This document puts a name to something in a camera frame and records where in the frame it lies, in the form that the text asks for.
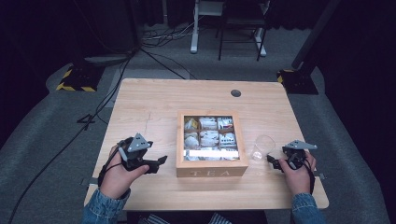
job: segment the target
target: sleeve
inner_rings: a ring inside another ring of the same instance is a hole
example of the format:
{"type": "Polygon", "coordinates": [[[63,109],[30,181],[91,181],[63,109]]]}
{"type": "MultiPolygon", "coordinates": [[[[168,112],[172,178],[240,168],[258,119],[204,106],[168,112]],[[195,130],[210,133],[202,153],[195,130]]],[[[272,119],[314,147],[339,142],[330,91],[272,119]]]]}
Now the sleeve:
{"type": "Polygon", "coordinates": [[[326,223],[324,216],[318,210],[314,197],[309,193],[294,195],[291,212],[296,224],[326,223]]]}
{"type": "Polygon", "coordinates": [[[128,189],[119,200],[115,200],[108,198],[97,189],[84,207],[81,223],[117,223],[118,215],[122,211],[130,195],[131,190],[128,189]]]}

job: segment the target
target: hand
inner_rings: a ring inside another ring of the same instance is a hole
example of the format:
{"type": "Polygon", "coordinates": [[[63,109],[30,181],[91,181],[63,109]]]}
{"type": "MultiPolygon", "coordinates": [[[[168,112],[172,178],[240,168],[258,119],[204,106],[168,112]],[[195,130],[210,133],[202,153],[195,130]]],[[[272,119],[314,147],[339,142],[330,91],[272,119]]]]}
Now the hand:
{"type": "MultiPolygon", "coordinates": [[[[118,149],[118,145],[111,148],[110,155],[114,150],[118,149]]],[[[121,163],[121,155],[118,152],[107,166],[107,169],[119,163],[121,163]]],[[[100,191],[109,198],[118,199],[126,190],[128,190],[132,182],[134,182],[139,176],[143,175],[148,169],[148,165],[143,165],[129,172],[125,170],[121,164],[117,165],[106,172],[100,191]]]]}
{"type": "MultiPolygon", "coordinates": [[[[305,156],[306,160],[311,164],[311,171],[314,172],[317,160],[307,151],[305,152],[305,156]]],[[[293,196],[299,193],[310,193],[310,178],[305,167],[301,167],[298,170],[292,170],[287,161],[279,160],[279,163],[286,175],[286,183],[293,196]]]]}

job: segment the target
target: chair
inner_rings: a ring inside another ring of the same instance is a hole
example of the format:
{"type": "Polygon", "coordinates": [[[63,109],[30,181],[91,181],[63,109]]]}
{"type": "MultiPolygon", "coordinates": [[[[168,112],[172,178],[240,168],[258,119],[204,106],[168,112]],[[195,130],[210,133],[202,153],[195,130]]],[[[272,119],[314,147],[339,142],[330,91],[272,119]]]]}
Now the chair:
{"type": "Polygon", "coordinates": [[[220,30],[220,45],[219,45],[219,61],[221,60],[221,51],[223,43],[260,43],[259,53],[257,55],[257,61],[260,59],[262,51],[262,44],[265,38],[267,25],[265,21],[264,11],[259,1],[248,1],[248,0],[226,0],[223,3],[223,8],[220,17],[220,28],[217,30],[216,38],[218,37],[220,30]],[[248,29],[253,30],[251,38],[249,40],[224,40],[224,30],[228,27],[237,29],[248,29]],[[262,41],[258,42],[254,36],[258,30],[262,28],[262,41]]]}

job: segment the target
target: cable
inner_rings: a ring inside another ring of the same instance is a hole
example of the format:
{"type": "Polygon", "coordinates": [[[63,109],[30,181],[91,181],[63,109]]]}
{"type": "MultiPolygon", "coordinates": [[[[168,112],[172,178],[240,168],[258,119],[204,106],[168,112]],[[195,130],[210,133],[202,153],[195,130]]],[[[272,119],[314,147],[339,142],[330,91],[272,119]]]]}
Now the cable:
{"type": "Polygon", "coordinates": [[[115,165],[112,165],[112,166],[108,167],[107,170],[106,170],[106,172],[109,171],[111,168],[116,167],[116,166],[121,165],[121,164],[122,164],[122,162],[117,163],[117,164],[115,164],[115,165]]]}
{"type": "Polygon", "coordinates": [[[194,79],[198,80],[198,78],[196,78],[195,75],[193,75],[187,68],[185,68],[183,65],[181,65],[181,64],[178,63],[178,62],[176,62],[175,60],[173,60],[173,59],[171,59],[171,58],[168,58],[168,57],[166,57],[166,56],[163,56],[163,55],[161,55],[161,54],[156,54],[156,53],[147,52],[147,51],[146,51],[146,53],[149,53],[149,54],[152,54],[152,55],[156,55],[156,56],[160,56],[160,57],[163,57],[163,58],[165,58],[165,59],[167,59],[167,60],[170,60],[170,61],[174,62],[175,64],[179,65],[179,66],[182,67],[184,70],[186,70],[186,72],[188,72],[188,73],[190,74],[190,76],[192,76],[194,79]]]}
{"type": "Polygon", "coordinates": [[[123,71],[121,71],[122,68],[122,64],[120,64],[119,70],[120,70],[120,78],[117,81],[116,85],[114,86],[114,88],[105,96],[105,98],[99,103],[99,105],[96,107],[95,112],[97,113],[97,117],[99,118],[99,120],[101,120],[104,124],[108,124],[106,121],[102,120],[102,118],[100,118],[99,116],[99,107],[101,106],[101,104],[107,99],[107,97],[109,97],[109,95],[111,94],[111,97],[114,95],[114,93],[116,92],[117,87],[120,85],[121,82],[121,78],[123,77],[123,71]]]}
{"type": "Polygon", "coordinates": [[[312,168],[311,168],[311,163],[307,160],[307,159],[304,159],[304,161],[306,161],[306,163],[308,163],[308,167],[306,167],[306,168],[308,168],[310,171],[312,171],[312,168]]]}
{"type": "MultiPolygon", "coordinates": [[[[132,56],[128,59],[127,63],[124,65],[123,69],[122,69],[122,73],[120,75],[119,81],[117,82],[117,87],[120,84],[120,81],[122,80],[123,77],[123,73],[125,71],[126,66],[128,65],[129,61],[131,61],[131,59],[133,58],[134,53],[132,54],[132,56]]],[[[14,206],[14,209],[11,213],[11,216],[8,220],[8,224],[12,223],[13,218],[15,217],[15,214],[18,210],[18,206],[20,205],[24,195],[26,194],[26,192],[29,190],[30,187],[33,186],[33,184],[35,183],[35,181],[44,173],[44,171],[52,164],[53,161],[55,161],[72,143],[73,141],[82,133],[82,131],[84,131],[84,129],[91,123],[91,121],[93,120],[93,118],[95,118],[98,113],[105,108],[106,104],[110,101],[111,97],[114,95],[115,91],[113,91],[111,93],[111,96],[107,99],[107,101],[102,105],[102,107],[98,109],[96,109],[95,114],[89,118],[89,120],[87,121],[87,123],[73,136],[73,138],[40,170],[40,172],[38,172],[38,174],[33,178],[33,180],[29,183],[29,185],[26,187],[26,189],[23,191],[22,195],[20,196],[20,198],[18,199],[16,205],[14,206]]]]}
{"type": "Polygon", "coordinates": [[[116,149],[116,150],[113,151],[113,153],[111,153],[111,156],[108,158],[106,164],[104,165],[104,167],[106,168],[106,169],[105,169],[105,172],[107,172],[109,169],[113,168],[114,166],[117,166],[117,165],[122,164],[122,163],[118,163],[118,164],[116,164],[116,165],[110,166],[110,167],[107,169],[107,166],[110,164],[110,162],[111,162],[111,161],[113,160],[113,158],[116,156],[117,152],[119,152],[119,151],[116,149]]]}
{"type": "Polygon", "coordinates": [[[177,75],[178,77],[181,77],[182,79],[186,79],[184,78],[181,74],[175,72],[174,70],[172,70],[171,68],[169,68],[168,66],[166,66],[165,64],[161,63],[160,61],[158,61],[158,59],[154,58],[150,53],[148,53],[147,51],[145,51],[144,49],[141,49],[143,52],[145,52],[150,58],[152,58],[155,62],[159,63],[160,65],[162,65],[164,68],[166,68],[167,70],[169,70],[170,72],[174,73],[175,75],[177,75]]]}
{"type": "Polygon", "coordinates": [[[184,34],[184,35],[183,35],[183,33],[185,31],[187,31],[189,28],[191,28],[193,25],[194,25],[194,22],[190,23],[188,26],[186,26],[185,28],[180,29],[179,31],[175,31],[176,28],[174,28],[173,31],[170,34],[166,33],[169,30],[169,29],[166,29],[165,32],[163,32],[162,35],[155,35],[155,36],[149,36],[147,38],[143,38],[143,40],[156,40],[156,39],[158,39],[158,41],[157,41],[156,44],[143,43],[142,45],[144,47],[147,47],[147,48],[163,47],[166,44],[168,44],[169,42],[171,42],[172,40],[179,40],[179,39],[181,39],[181,38],[183,38],[183,37],[185,37],[187,35],[192,35],[192,33],[184,34]]]}

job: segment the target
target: table leg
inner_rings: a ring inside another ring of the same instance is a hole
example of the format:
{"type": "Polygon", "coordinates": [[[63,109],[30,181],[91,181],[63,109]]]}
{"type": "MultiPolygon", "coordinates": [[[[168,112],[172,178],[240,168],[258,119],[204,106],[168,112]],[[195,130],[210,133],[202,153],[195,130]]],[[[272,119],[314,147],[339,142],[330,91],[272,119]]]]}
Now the table leg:
{"type": "Polygon", "coordinates": [[[194,9],[194,28],[192,31],[192,39],[191,39],[191,53],[197,53],[198,51],[198,15],[199,15],[199,0],[195,0],[195,9],[194,9]]]}
{"type": "MultiPolygon", "coordinates": [[[[260,43],[262,42],[262,28],[256,32],[254,39],[256,40],[257,49],[260,48],[260,43]]],[[[265,47],[262,46],[262,52],[260,52],[260,56],[265,57],[267,55],[267,51],[265,51],[265,47]]]]}

